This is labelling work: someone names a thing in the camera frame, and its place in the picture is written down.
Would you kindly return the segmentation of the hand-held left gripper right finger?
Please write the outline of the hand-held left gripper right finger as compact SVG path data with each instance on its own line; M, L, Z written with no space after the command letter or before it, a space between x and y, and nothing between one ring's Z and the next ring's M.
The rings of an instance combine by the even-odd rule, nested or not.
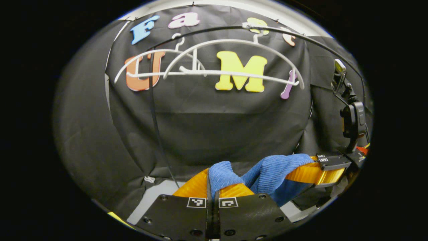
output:
M273 241L294 229L277 203L266 193L237 196L243 184L215 193L213 238L220 241Z

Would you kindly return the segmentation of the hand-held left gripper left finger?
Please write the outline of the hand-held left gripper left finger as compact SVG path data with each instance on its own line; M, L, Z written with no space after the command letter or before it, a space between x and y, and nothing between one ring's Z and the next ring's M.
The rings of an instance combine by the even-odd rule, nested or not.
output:
M159 194L136 227L165 241L215 239L208 174L206 168L173 194Z

